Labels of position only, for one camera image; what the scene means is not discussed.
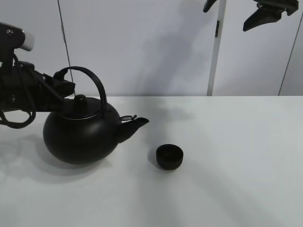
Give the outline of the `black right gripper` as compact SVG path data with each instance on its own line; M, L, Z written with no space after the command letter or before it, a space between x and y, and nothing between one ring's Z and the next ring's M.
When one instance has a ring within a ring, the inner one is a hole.
M256 0L255 2L258 9L244 22L244 32L257 26L279 21L284 11L291 16L299 9L298 0ZM215 3L216 0L206 0L203 12L208 12Z

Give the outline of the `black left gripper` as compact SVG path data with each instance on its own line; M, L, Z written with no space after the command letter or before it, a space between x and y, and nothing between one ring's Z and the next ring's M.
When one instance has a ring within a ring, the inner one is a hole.
M82 100L64 100L75 91L75 83L65 80L64 76L62 71L53 76L40 73L27 61L21 61L19 66L3 63L0 67L0 101L13 110L76 116L82 111Z

